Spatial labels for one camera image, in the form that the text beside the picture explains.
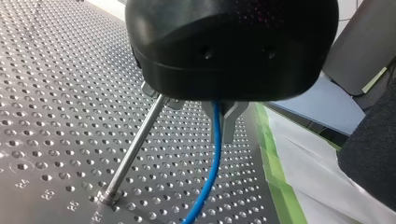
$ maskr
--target metal rod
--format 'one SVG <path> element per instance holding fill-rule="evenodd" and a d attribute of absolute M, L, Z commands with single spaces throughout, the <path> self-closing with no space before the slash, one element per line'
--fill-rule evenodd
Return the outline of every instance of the metal rod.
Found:
<path fill-rule="evenodd" d="M 117 191 L 124 180 L 126 174 L 128 173 L 129 168 L 131 167 L 132 163 L 134 162 L 134 158 L 136 158 L 137 153 L 139 152 L 140 148 L 143 145 L 146 137 L 149 134 L 155 120 L 160 115 L 161 111 L 163 110 L 163 106 L 166 103 L 167 98 L 162 94 L 159 95 L 157 101 L 151 107 L 148 115 L 146 116 L 145 121 L 143 121 L 142 126 L 140 127 L 139 131 L 134 138 L 134 141 L 129 146 L 128 151 L 125 154 L 117 172 L 114 174 L 113 178 L 111 179 L 110 184 L 106 187 L 106 191 L 102 194 L 99 198 L 103 203 L 113 203 L 114 198 L 117 194 Z"/>

